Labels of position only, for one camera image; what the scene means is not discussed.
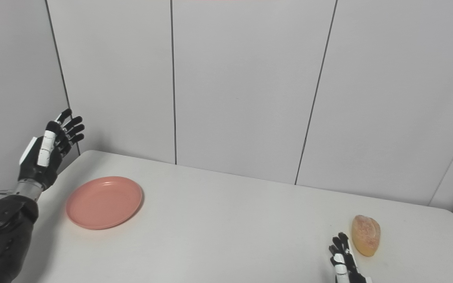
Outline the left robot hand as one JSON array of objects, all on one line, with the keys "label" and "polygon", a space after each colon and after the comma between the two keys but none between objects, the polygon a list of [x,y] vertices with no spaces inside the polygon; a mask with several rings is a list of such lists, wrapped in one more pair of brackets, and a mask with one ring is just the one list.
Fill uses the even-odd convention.
[{"label": "left robot hand", "polygon": [[81,116],[72,116],[67,108],[47,123],[43,136],[33,139],[20,159],[18,181],[31,180],[43,190],[58,177],[58,169],[72,147],[84,139],[85,125]]}]

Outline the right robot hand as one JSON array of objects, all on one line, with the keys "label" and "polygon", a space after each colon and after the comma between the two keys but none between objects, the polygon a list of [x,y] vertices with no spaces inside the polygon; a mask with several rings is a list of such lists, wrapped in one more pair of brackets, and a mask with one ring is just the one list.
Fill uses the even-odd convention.
[{"label": "right robot hand", "polygon": [[335,283],[372,283],[370,277],[359,272],[348,236],[339,232],[332,242],[328,249],[332,255],[330,261],[335,271]]}]

